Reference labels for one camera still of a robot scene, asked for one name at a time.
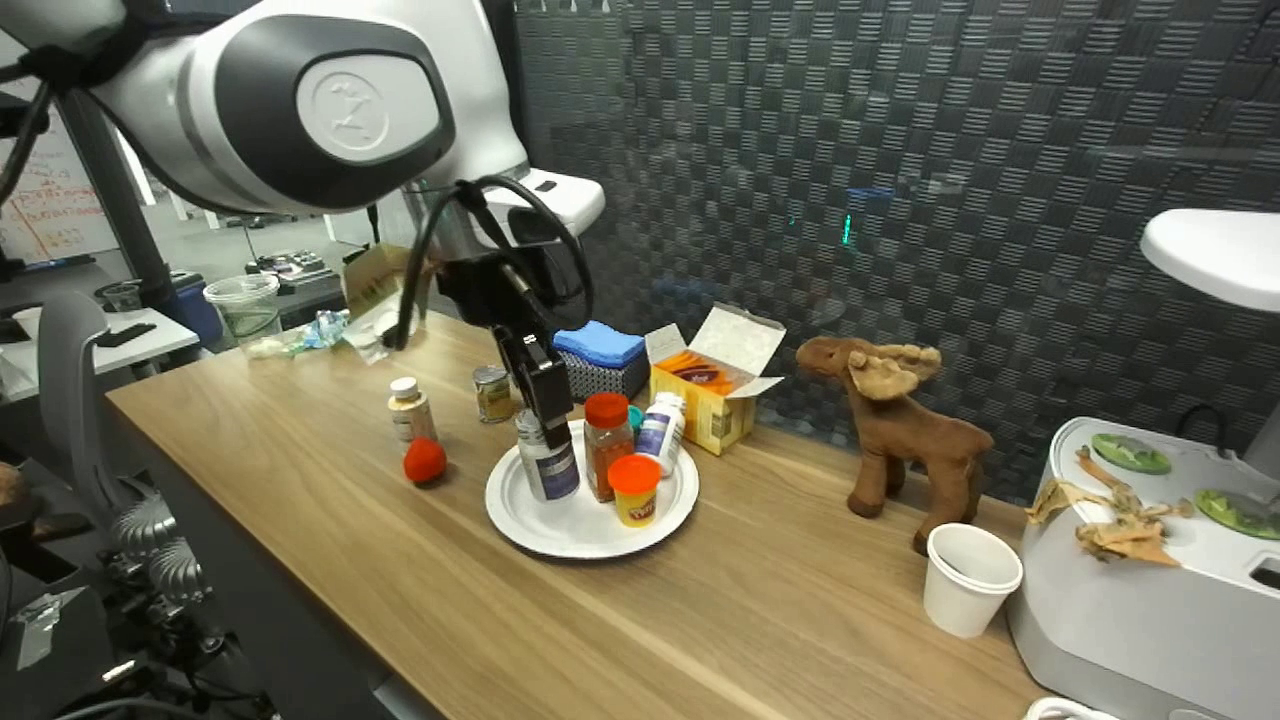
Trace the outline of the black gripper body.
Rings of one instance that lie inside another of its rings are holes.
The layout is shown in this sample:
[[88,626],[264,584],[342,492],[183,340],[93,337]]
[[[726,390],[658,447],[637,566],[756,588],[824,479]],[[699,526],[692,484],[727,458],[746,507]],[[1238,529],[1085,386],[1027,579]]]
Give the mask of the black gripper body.
[[481,329],[553,337],[587,322],[587,278],[563,246],[447,259],[439,292]]

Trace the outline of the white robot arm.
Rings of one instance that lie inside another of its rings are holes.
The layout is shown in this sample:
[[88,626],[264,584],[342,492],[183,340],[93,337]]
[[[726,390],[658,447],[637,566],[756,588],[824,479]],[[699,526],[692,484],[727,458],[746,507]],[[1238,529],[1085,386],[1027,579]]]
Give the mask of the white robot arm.
[[15,70],[88,97],[191,203],[350,211],[429,192],[412,259],[499,343],[548,445],[568,440],[556,284],[606,188],[546,172],[514,123],[481,0],[0,0]]

